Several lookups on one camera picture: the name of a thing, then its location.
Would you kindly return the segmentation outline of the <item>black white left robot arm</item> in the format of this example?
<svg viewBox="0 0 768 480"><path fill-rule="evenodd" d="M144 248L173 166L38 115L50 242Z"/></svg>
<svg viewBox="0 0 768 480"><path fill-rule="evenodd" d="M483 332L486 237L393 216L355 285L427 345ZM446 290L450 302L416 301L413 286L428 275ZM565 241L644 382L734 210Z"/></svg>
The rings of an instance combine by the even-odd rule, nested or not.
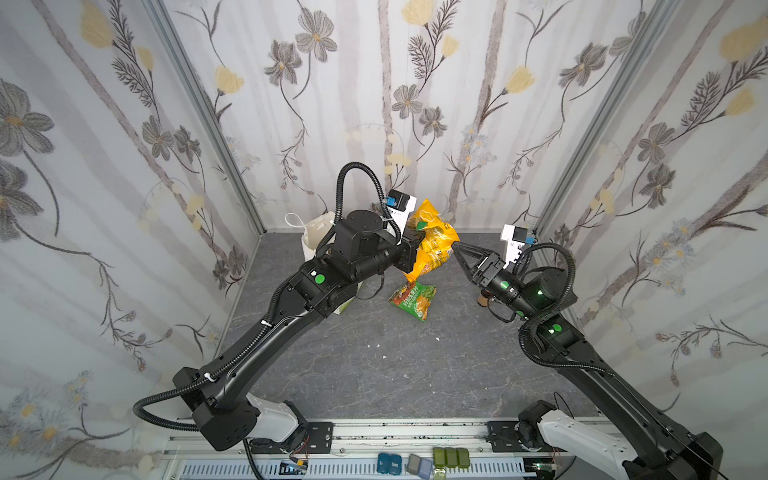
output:
<svg viewBox="0 0 768 480"><path fill-rule="evenodd" d="M352 299L361 282L390 267L412 271L424 238L413 228L395 238L372 211L356 210L340 220L315 256L279 285L260 325L208 364L174 376L193 429L217 451L245 439L262 414L246 398L256 380L301 335Z"/></svg>

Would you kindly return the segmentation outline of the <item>white floral paper bag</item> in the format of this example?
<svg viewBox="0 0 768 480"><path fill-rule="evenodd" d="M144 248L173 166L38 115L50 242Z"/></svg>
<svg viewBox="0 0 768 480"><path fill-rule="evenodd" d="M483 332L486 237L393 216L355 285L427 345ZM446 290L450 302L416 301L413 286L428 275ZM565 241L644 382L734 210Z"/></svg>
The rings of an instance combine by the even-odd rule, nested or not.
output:
<svg viewBox="0 0 768 480"><path fill-rule="evenodd" d="M301 246L305 262L287 280L286 290L291 293L299 307L324 318L339 314L358 292L358 283L344 277L336 268L327 247L320 246L321 240L332 232L334 215L327 212L304 221L293 212L285 215L290 227L302 230Z"/></svg>

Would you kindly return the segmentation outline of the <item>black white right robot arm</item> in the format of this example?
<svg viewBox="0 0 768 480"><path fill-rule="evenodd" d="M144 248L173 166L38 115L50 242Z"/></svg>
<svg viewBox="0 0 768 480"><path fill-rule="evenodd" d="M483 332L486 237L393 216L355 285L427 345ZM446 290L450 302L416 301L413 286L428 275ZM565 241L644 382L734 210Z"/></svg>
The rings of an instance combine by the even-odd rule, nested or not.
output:
<svg viewBox="0 0 768 480"><path fill-rule="evenodd" d="M548 267L525 282L516 265L498 253L466 242L452 246L468 280L519 315L518 343L533 363L556 370L611 421L620 438L583 425L557 409L534 415L543 442L565 450L614 479L722 479L722 446L708 433L694 434L655 407L596 352L561 314L577 297L575 261L552 242L531 246L554 250L564 268Z"/></svg>

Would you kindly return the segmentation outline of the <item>yellow snack bag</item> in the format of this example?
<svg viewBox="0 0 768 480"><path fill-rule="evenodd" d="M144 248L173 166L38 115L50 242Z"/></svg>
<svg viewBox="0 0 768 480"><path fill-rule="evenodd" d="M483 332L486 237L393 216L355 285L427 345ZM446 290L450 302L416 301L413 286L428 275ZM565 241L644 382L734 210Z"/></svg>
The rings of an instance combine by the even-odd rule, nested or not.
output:
<svg viewBox="0 0 768 480"><path fill-rule="evenodd" d="M411 272L405 277L409 283L446 263L453 252L452 245L460 240L455 228L444 221L432 203L425 199L406 223L408 228L425 233Z"/></svg>

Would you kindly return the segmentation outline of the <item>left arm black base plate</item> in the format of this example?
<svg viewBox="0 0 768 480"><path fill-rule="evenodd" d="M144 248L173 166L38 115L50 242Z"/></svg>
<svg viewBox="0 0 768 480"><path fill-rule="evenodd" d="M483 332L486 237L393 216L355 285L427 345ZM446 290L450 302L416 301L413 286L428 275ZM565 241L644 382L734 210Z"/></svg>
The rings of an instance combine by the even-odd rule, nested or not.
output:
<svg viewBox="0 0 768 480"><path fill-rule="evenodd" d="M250 439L248 446L253 454L330 454L334 433L333 422L308 422L300 424L297 431L282 443L268 439Z"/></svg>

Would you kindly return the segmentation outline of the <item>green corn chips packet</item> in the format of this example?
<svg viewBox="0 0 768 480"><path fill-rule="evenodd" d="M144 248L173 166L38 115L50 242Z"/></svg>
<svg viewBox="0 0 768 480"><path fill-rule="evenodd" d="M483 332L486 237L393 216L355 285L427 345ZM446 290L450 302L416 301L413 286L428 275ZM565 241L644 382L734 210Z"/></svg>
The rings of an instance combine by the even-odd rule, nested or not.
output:
<svg viewBox="0 0 768 480"><path fill-rule="evenodd" d="M425 321L436 293L436 286L414 281L395 290L389 302L418 320Z"/></svg>

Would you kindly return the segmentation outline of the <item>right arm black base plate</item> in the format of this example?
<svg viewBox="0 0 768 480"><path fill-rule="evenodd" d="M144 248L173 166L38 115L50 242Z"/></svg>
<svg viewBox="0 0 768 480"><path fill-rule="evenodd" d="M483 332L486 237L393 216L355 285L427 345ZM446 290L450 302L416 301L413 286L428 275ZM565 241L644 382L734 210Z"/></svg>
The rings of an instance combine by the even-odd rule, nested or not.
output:
<svg viewBox="0 0 768 480"><path fill-rule="evenodd" d="M486 441L494 453L538 452L542 442L529 422L489 421Z"/></svg>

